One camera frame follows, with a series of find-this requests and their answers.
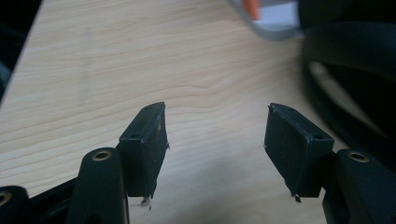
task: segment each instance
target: screw hole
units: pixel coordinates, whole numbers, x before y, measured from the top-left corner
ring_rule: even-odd
[[[94,161],[104,161],[107,160],[111,156],[109,151],[99,151],[92,156]]]
[[[369,159],[367,157],[365,157],[364,155],[362,155],[358,152],[350,152],[349,157],[352,160],[358,161],[358,162],[368,162],[369,161]]]
[[[138,138],[138,137],[140,137],[140,134],[138,134],[138,133],[133,133],[133,134],[131,134],[131,137],[132,137],[132,138]]]
[[[314,137],[315,139],[318,139],[318,140],[323,139],[323,136],[318,135],[318,134],[314,134],[313,137]]]
[[[12,194],[8,191],[0,191],[0,207],[8,203],[11,199]]]

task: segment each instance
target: wooden table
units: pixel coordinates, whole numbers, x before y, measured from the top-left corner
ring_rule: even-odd
[[[304,95],[300,43],[258,38],[226,1],[45,1],[1,105],[0,185],[34,196],[75,177],[165,101],[171,149],[132,223],[325,223],[262,146],[272,102],[332,134]]]

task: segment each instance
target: orange object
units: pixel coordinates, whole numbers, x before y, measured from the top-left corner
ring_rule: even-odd
[[[260,19],[260,1],[261,0],[243,0],[245,10],[254,21]]]

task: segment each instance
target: black object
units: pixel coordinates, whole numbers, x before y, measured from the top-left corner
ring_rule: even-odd
[[[0,1],[0,100],[40,5],[41,0]]]
[[[292,196],[325,188],[328,223],[395,223],[395,173],[367,151],[332,152],[332,138],[293,108],[269,108],[265,150]]]
[[[304,29],[302,73],[319,114],[352,148],[373,154],[396,171],[396,2],[299,1]],[[380,130],[356,119],[318,84],[322,64]]]
[[[127,191],[152,198],[169,148],[164,109],[164,103],[144,107],[116,148],[83,158],[75,179],[32,199],[24,188],[0,188],[1,223],[129,223]]]

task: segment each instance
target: light wood tabletop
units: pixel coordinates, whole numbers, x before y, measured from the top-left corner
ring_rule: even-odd
[[[334,136],[304,94],[300,45],[258,38],[227,1],[44,1],[1,105],[0,185],[34,196],[76,177],[164,101],[171,148],[132,223],[325,223],[263,148],[272,102]]]

